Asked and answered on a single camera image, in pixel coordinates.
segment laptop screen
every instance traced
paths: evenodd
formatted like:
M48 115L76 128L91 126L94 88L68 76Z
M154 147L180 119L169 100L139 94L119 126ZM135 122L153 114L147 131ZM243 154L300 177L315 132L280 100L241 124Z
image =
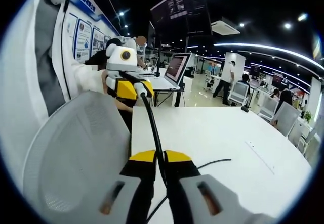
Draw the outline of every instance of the laptop screen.
M189 55L178 55L173 56L167 71L165 73L165 77L170 79L176 85L179 85L181 77L183 76L184 70L186 68L187 62L189 59Z

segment black cable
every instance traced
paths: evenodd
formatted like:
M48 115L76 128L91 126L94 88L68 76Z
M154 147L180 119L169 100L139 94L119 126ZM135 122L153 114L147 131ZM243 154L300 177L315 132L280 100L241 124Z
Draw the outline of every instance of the black cable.
M157 152L158 166L160 168L160 172L161 172L163 182L167 186L166 177L165 177L165 174L164 174L164 171L163 171L163 165L164 165L163 151L162 151L160 137L158 136L158 132L157 132L157 128L156 128L154 115L153 115L151 106L150 106L150 104L149 104L149 102L148 102L148 100L147 100L144 93L141 94L141 98L142 98L142 100L144 102L144 105L145 105L145 108L146 108L146 111L147 111L147 114L148 114L148 118L149 118L150 124L151 124L153 137L154 137L154 142L155 142L155 147L156 147L156 152Z
M184 107L186 107L186 102L184 100L183 92L182 92L182 98L183 98Z
M69 1L70 0L66 0L65 3L64 3L64 7L63 7L64 15L63 15L62 29L61 29L61 58L62 58L62 69L63 69L63 75L64 75L65 84L66 84L66 89L67 89L67 93L69 95L69 99L71 99L70 90L69 90L69 87L67 85L67 80L66 80L66 75L65 75L65 70L64 70L64 60L63 60L63 27L64 27L64 20L65 20L66 11L67 11L67 8L69 6Z
M226 162L226 161L231 161L232 159L220 159L220 160L216 160L216 161L212 161L209 163L204 164L203 166L198 167L197 169L201 169L203 167L206 167L208 165L211 165L213 163L217 163L217 162ZM167 200L167 196L165 196L160 203L156 206L156 208L152 211L152 213L150 214L150 216L148 217L148 219L146 220L146 224L149 223L149 221L152 219L152 217L154 216L154 214L157 212L157 210L162 206L162 204Z
M172 93L173 92L171 92L165 99L163 99L162 102L158 104L158 106L160 106L165 100L167 100L172 95Z

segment white pillar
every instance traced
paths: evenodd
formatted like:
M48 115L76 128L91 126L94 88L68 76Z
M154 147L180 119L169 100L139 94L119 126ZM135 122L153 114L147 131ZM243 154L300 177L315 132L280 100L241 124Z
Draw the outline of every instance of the white pillar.
M317 107L319 107L319 95L321 89L321 82L317 80L315 77L312 78L309 100L306 106L307 111L312 114L312 119L310 121L310 126L314 126L314 116L317 111Z
M265 83L268 84L268 91L271 91L273 76L265 75Z
M235 81L242 80L244 74L245 57L238 53L226 52L224 68L229 66L229 62L235 61L234 78Z

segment black pants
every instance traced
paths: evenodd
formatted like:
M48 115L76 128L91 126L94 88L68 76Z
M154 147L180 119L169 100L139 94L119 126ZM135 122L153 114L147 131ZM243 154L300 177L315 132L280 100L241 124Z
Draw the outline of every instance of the black pants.
M228 104L227 97L228 97L229 85L230 85L229 82L220 80L215 92L213 93L213 97L216 97L219 91L224 87L223 104Z

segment black ceiling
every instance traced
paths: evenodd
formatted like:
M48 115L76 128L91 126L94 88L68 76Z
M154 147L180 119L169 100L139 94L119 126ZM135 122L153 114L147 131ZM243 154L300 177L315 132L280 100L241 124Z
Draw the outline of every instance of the black ceiling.
M113 24L122 35L128 32L131 36L143 35L147 36L148 22L151 19L150 8L159 3L161 0L112 0L117 10L125 12L121 18L119 25L118 19L108 0L95 0L107 17L112 20ZM314 34L323 34L324 20L321 17L323 11L322 0L206 0L209 8L211 21L223 16L237 25L237 29L241 32L238 35L221 36L214 33L213 36L191 37L189 46L199 46L198 49L192 49L197 54L210 56L224 55L225 52L233 50L252 51L269 55L282 57L294 61L300 65L304 65L320 76L324 75L324 71L311 63L300 59L296 56L287 55L286 53L276 52L273 50L265 50L248 47L215 47L215 43L243 42L266 44L291 50L312 58L312 39ZM298 16L306 12L309 18L306 21L298 22ZM283 27L284 23L290 22L292 28L287 30ZM243 28L239 27L240 23L245 23ZM179 38L176 34L174 39L164 41L173 47L184 48L185 38ZM272 59L269 56L257 54L241 53L246 56L247 63L251 62L262 64L282 70L288 74L306 81L310 84L313 73L297 67L295 64L280 60Z

